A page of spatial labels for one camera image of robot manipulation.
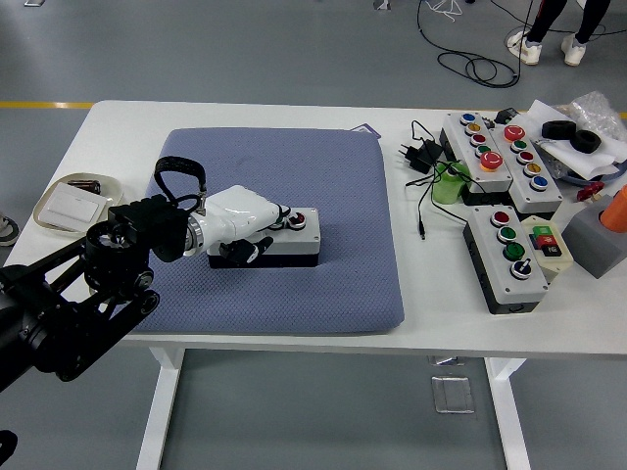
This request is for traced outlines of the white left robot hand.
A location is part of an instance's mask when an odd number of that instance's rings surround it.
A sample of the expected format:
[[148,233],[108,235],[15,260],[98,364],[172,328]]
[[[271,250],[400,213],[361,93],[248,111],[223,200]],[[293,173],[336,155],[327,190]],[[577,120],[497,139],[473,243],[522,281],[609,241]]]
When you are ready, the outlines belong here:
[[271,202],[241,185],[231,186],[207,198],[190,214],[186,254],[208,252],[218,245],[223,258],[236,265],[251,264],[273,239],[251,242],[249,237],[271,227],[283,228],[291,214],[288,206]]

